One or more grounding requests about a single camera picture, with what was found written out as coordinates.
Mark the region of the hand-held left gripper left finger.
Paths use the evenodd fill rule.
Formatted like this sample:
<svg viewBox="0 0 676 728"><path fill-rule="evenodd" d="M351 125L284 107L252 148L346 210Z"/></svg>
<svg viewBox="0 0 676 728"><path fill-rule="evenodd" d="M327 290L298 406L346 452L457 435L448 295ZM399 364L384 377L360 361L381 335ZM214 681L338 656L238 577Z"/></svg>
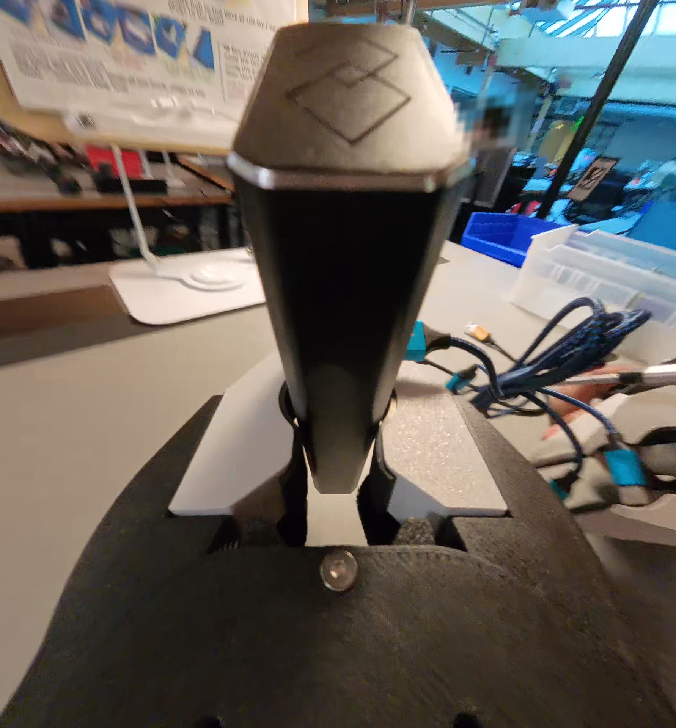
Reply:
<svg viewBox="0 0 676 728"><path fill-rule="evenodd" d="M305 452L278 353L249 369L219 399L168 506L177 517L226 516L243 534L267 523L280 540L307 539Z"/></svg>

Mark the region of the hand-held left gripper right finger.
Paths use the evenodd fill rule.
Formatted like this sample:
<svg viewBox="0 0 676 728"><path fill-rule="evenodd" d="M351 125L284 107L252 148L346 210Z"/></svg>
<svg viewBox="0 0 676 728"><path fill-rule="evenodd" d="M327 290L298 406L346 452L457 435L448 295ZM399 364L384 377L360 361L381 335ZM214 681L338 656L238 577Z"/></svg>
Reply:
<svg viewBox="0 0 676 728"><path fill-rule="evenodd" d="M418 362L399 368L361 483L361 526L371 546L391 544L411 519L427 521L439 535L455 517L509 514L445 380Z"/></svg>

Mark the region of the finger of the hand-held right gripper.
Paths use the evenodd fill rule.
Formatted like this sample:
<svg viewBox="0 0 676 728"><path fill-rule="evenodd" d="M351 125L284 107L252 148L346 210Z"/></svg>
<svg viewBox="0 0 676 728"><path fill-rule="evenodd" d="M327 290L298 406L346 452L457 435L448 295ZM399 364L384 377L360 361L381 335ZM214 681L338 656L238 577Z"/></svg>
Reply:
<svg viewBox="0 0 676 728"><path fill-rule="evenodd" d="M664 359L648 365L676 362ZM676 386L651 389L637 394L604 392L597 408L610 417L628 444L650 442L652 433L663 428L676 428Z"/></svg>

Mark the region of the braided cable silver plug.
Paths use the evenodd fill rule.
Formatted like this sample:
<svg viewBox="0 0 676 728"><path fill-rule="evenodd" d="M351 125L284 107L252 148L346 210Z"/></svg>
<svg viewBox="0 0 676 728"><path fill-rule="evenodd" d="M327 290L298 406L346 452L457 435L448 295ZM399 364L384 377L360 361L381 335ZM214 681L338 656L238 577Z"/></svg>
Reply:
<svg viewBox="0 0 676 728"><path fill-rule="evenodd" d="M651 389L676 386L676 362L654 366L605 365L549 385L555 392L569 396L604 392L637 394Z"/></svg>

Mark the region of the blue braided cable cyan plug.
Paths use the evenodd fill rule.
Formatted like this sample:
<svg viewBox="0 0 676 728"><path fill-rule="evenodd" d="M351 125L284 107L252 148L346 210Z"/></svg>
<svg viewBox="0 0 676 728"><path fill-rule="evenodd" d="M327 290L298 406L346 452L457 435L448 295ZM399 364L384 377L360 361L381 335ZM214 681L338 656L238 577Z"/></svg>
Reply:
<svg viewBox="0 0 676 728"><path fill-rule="evenodd" d="M425 366L439 369L450 377L454 372L442 368L438 363L430 361L427 356L433 351L458 349L472 355L477 361L480 369L487 376L487 389L492 400L502 400L506 393L502 389L497 376L497 370L490 357L477 345L470 341L452 336L449 333L441 333L427 326L423 321L418 320L409 337L409 343L404 356L405 361L412 361Z"/></svg>
<svg viewBox="0 0 676 728"><path fill-rule="evenodd" d="M479 365L471 365L465 369L454 372L449 381L444 385L452 395L460 395L464 390L473 390L473 381L476 378Z"/></svg>

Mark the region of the black cable orange plug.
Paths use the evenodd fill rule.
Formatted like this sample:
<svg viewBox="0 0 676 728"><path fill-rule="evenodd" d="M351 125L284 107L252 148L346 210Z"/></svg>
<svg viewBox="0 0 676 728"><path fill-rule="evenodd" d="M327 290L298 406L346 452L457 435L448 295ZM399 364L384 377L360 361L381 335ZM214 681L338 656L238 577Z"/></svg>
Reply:
<svg viewBox="0 0 676 728"><path fill-rule="evenodd" d="M468 323L464 328L464 333L483 347L500 354L507 361L512 363L516 362L516 359L507 350L502 348L495 337L482 325Z"/></svg>

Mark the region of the clear plastic organizer box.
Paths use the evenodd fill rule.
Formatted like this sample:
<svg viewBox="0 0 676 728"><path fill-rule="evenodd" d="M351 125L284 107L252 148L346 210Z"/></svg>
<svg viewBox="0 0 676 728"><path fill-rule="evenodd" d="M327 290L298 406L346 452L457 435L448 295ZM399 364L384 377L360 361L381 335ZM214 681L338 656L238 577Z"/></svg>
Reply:
<svg viewBox="0 0 676 728"><path fill-rule="evenodd" d="M574 225L534 235L507 301L549 320L579 297L676 332L676 250Z"/></svg>

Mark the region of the long black usb hub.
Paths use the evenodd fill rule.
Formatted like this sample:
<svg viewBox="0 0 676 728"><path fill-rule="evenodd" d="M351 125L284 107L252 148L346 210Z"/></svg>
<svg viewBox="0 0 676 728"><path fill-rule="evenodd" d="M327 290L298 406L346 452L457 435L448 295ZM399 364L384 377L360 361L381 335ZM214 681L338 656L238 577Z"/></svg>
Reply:
<svg viewBox="0 0 676 728"><path fill-rule="evenodd" d="M313 482L350 494L470 176L470 142L407 25L296 24L227 164Z"/></svg>

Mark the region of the large blue plastic bin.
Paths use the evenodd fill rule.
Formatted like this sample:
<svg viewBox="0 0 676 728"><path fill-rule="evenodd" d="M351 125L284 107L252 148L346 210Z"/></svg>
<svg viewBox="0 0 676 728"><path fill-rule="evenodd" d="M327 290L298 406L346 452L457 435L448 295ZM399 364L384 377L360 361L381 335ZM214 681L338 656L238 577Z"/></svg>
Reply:
<svg viewBox="0 0 676 728"><path fill-rule="evenodd" d="M511 213L472 213L461 237L461 246L522 268L527 251L537 234L564 224Z"/></svg>

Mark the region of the person's right hand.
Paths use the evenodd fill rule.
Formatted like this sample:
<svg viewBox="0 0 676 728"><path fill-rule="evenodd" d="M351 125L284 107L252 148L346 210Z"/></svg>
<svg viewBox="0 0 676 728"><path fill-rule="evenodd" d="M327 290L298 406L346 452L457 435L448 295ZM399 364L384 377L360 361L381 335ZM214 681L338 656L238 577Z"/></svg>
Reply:
<svg viewBox="0 0 676 728"><path fill-rule="evenodd" d="M569 431L570 422L580 414L588 414L595 418L604 428L609 441L621 442L622 435L609 416L603 414L591 401L602 393L601 385L580 384L556 388L543 388L540 392L555 400L558 406L550 406L549 417L552 426L549 434L555 431Z"/></svg>

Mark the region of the black white marker sign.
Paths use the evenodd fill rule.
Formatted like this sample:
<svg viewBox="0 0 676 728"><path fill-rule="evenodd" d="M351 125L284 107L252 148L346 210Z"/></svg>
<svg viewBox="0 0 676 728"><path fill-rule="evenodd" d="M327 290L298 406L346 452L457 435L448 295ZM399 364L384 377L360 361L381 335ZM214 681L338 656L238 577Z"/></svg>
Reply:
<svg viewBox="0 0 676 728"><path fill-rule="evenodd" d="M619 159L616 157L596 157L566 194L566 199L571 202L585 202L588 200L588 197L604 181L618 162Z"/></svg>

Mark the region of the wooden instruction sign board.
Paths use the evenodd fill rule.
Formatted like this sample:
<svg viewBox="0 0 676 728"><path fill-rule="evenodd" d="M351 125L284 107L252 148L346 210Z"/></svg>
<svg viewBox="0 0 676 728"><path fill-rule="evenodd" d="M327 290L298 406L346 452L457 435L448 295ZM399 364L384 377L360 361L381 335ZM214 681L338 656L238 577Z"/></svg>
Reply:
<svg viewBox="0 0 676 728"><path fill-rule="evenodd" d="M227 155L309 2L0 1L0 121L41 141Z"/></svg>

